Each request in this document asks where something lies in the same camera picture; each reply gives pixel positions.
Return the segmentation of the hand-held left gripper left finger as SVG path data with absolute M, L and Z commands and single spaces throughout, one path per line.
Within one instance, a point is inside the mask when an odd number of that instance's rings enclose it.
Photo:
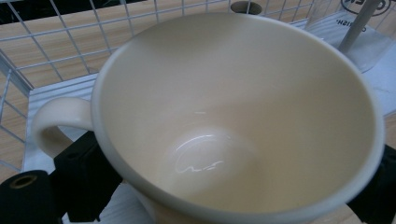
M 54 158 L 53 184 L 61 214 L 92 222 L 108 205 L 122 178 L 106 159 L 93 132 L 84 133 Z

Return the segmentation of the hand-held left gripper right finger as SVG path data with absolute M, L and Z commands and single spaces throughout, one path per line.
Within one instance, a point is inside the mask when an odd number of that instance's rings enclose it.
M 374 177 L 347 206 L 365 224 L 392 224 L 396 219 L 396 149 L 385 145 Z

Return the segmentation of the white wire shelf rack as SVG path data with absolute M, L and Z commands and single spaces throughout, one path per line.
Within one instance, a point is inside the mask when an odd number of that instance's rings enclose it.
M 0 0 L 0 183 L 53 161 L 30 136 L 47 101 L 87 99 L 111 52 L 161 22 L 244 12 L 305 24 L 314 0 Z

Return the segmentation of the cream ceramic cup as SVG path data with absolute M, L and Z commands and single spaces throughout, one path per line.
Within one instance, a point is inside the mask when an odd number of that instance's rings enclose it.
M 353 199 L 382 159 L 377 100 L 339 51 L 233 13 L 154 25 L 117 49 L 89 100 L 35 114 L 50 156 L 92 131 L 157 224 L 297 224 Z

